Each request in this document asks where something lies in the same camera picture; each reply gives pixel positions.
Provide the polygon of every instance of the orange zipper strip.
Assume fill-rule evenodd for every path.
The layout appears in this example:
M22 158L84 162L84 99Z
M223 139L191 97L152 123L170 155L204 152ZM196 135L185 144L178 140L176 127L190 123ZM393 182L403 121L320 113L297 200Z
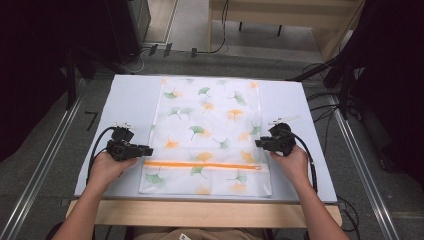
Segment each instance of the orange zipper strip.
M156 162L144 161L145 166L156 167L216 167L216 168L236 168L236 169L249 169L261 170L258 165L242 165L242 164L226 164L226 163L191 163L191 162Z

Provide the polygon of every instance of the ginkgo leaf print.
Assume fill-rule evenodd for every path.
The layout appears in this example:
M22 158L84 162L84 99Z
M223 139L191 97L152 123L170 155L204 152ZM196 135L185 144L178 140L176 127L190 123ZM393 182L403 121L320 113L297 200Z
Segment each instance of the ginkgo leaf print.
M165 97L169 99L177 98L177 96L174 95L174 92L170 92L170 93L164 92L163 95L165 95Z
M193 108L186 107L186 108L181 109L180 114L185 114L185 115L187 115L187 116L188 116L188 120L190 121L190 114L191 114L193 111L194 111L194 109L193 109Z
M252 154L249 152L245 152L245 151L240 151L240 155L241 158L246 162L246 163L256 163L255 159L252 157Z
M259 83L258 82L250 82L249 83L249 87L251 87L251 88L258 88L259 87Z
M230 189L236 193L244 193L247 190L247 186L245 184L236 182L233 186L230 187Z
M214 109L214 106L213 106L212 103L205 102L205 103L202 104L202 106L205 108L205 111L203 111L203 112Z
M169 139L168 136L168 140L166 141L166 148L178 148L180 146L180 143L178 141L172 141L171 139Z
M208 188L201 187L201 188L196 189L196 191L194 193L196 193L198 195L209 195L209 194L211 194L211 191Z
M165 181L164 178L159 177L159 173L146 174L146 181L153 184L161 184Z
M199 90L199 92L197 92L197 95L202 95L205 94L206 96L210 97L210 95L208 94L208 91L210 90L210 88L208 87L203 87Z
M240 135L239 135L239 141L241 142L241 141L247 141L248 139L249 139L249 136L250 136L250 133L249 132L242 132Z
M210 152L201 152L196 156L196 160L206 162L207 160L211 159L213 157L213 154Z
M253 130L249 133L250 135L256 135L261 132L261 126L255 126L253 125L253 123L252 123L252 126L253 126Z
M234 120L234 122L236 121L237 115L242 114L242 113L243 113L243 111L239 110L239 109L233 109L233 110L230 110L230 111L227 112L228 118Z
M231 141L230 139L226 138L223 142L219 142L217 141L215 138L213 139L215 142L219 143L220 148L225 149L225 148L229 148L231 145Z
M182 94L181 94L180 92L176 92L176 91L175 91L175 88L174 88L174 90L173 90L172 92L164 92L164 93L163 93L163 95L164 95L166 98L169 98L169 99L175 99L175 98L177 98L177 97L181 96Z
M238 104L242 106L246 106L247 103L244 101L243 95L239 91L234 92L234 97L230 97L229 99L234 98Z
M202 170L203 170L203 167L193 167L190 171L190 175L193 176L194 174L198 173L200 174L200 176L204 177L205 179L208 179L202 174Z
M200 133L200 134L202 134L202 133L204 133L205 132L205 129L203 129L202 127L200 127L200 126L192 126L192 127L190 127L189 128L191 131L193 131L193 136L191 136L191 141L193 141L193 137L194 137L194 135L196 134L196 133Z
M177 115L177 116L181 119L181 116L178 114L178 111L179 111L180 109L181 109L181 108L179 108L179 107L173 107L173 108L171 108L171 109L169 110L169 112L168 112L168 116Z
M238 180L240 183L245 184L247 181L246 172L243 171L237 171L237 177L234 179L227 179L227 180Z

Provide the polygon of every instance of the metal rail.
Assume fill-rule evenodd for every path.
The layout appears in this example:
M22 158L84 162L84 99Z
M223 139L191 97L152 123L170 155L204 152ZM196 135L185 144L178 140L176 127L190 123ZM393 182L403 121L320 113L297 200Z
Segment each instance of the metal rail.
M338 103L337 98L334 96L330 96L329 100L331 104ZM352 156L353 162L356 166L356 170L358 171L359 177L362 181L362 185L364 186L365 192L371 203L371 207L374 211L377 221L380 224L380 228L384 235L384 238L389 240L400 239L393 224L389 210L387 209L386 204L384 203L384 200L381 197L380 192L378 191L377 185L374 182L374 179L368 169L364 157L362 156L361 150L359 149L356 139L349 126L349 123L344 120L343 116L338 110L335 112L335 114L340 130L343 134L343 137Z
M57 127L53 137L51 138L46 151L41 157L40 162L37 165L31 179L29 180L24 192L17 201L9 220L3 229L3 232L0 235L1 240L11 240L15 239L18 235L18 232L28 215L29 210L31 209L32 204L34 203L35 198L46 178L50 166L52 165L57 151L60 148L60 145L63 142L63 139L66 136L66 133L75 117L76 112L81 104L82 96L87 88L87 82L84 79L81 79L78 85L78 90L80 94L78 95L75 103L72 107L67 110L60 121L59 126Z

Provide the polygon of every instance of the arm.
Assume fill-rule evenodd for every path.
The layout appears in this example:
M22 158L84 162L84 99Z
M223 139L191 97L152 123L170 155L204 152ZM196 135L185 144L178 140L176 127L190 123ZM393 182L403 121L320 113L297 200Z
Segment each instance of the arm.
M299 196L310 239L349 239L312 188L308 178L308 156L305 151L296 145L287 157L275 152L270 155L283 169Z
M100 153L94 161L84 192L53 239L91 239L103 193L125 169L136 163L136 158L117 162L108 153Z

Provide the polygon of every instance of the wooden table edge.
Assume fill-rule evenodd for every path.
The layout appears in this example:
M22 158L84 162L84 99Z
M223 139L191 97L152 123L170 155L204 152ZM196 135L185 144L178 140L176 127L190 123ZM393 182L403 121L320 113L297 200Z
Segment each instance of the wooden table edge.
M77 200L71 202L66 216ZM326 204L341 226L337 205ZM164 200L102 200L97 225L228 227L228 228L306 228L299 204L258 202L206 202Z

